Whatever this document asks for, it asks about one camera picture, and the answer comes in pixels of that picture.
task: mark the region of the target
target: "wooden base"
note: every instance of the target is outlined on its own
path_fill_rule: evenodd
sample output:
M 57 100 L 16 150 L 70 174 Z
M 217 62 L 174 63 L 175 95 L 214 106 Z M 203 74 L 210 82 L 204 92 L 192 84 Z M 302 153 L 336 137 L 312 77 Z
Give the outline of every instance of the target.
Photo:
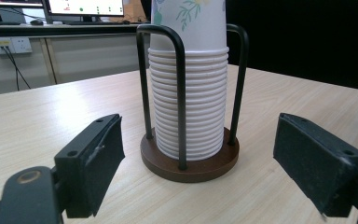
M 227 173 L 238 160 L 240 144 L 235 139 L 235 145 L 228 145 L 229 130 L 225 128 L 223 145 L 220 151 L 209 159 L 202 161 L 188 161 L 187 169 L 179 170 L 177 160 L 162 154 L 156 144 L 156 138 L 141 141 L 142 160 L 149 170 L 156 175 L 171 181 L 183 183 L 197 183 L 215 179 Z

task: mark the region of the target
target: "power outlet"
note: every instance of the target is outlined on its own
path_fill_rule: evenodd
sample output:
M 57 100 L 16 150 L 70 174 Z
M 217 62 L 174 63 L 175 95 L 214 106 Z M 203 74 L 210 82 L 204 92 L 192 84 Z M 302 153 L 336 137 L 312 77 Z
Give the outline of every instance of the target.
M 16 53 L 31 53 L 30 39 L 26 37 L 12 37 L 11 43 L 13 44 Z
M 0 54 L 6 54 L 5 50 L 8 52 L 8 49 L 10 49 L 11 53 L 15 53 L 14 47 L 11 43 L 11 38 L 9 37 L 0 37 Z

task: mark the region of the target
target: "table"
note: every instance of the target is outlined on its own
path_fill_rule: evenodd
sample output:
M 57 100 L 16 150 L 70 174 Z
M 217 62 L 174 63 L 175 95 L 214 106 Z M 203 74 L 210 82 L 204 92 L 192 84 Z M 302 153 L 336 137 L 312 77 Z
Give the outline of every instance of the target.
M 226 127 L 237 71 L 228 67 Z M 358 90 L 254 69 L 247 71 L 242 97 L 239 160 L 227 174 L 198 184 L 165 180 L 144 166 L 136 71 L 2 94 L 0 196 L 11 175 L 36 165 L 52 167 L 54 155 L 89 123 L 118 113 L 126 158 L 97 217 L 65 223 L 325 223 L 272 159 L 281 112 L 309 119 L 358 148 Z M 327 223 L 355 223 L 357 217 L 353 208 L 349 218 L 329 217 Z

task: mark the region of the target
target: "screw hole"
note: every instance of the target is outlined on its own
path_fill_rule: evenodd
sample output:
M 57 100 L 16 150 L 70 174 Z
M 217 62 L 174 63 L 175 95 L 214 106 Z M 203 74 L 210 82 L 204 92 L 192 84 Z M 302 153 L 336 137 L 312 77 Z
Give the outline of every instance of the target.
M 70 152 L 68 152 L 68 156 L 69 157 L 73 157 L 73 156 L 75 156 L 77 154 L 77 152 L 76 151 L 70 151 Z
M 353 156 L 354 155 L 354 153 L 352 151 L 349 151 L 349 150 L 345 150 L 344 153 L 347 154 L 348 156 Z

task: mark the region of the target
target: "computer monitor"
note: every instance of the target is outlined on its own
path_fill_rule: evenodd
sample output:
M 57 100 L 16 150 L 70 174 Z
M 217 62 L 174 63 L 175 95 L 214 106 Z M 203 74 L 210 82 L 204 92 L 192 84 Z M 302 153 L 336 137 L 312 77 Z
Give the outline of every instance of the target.
M 45 0 L 49 16 L 124 17 L 123 0 Z
M 0 0 L 0 7 L 43 8 L 43 4 L 42 0 Z

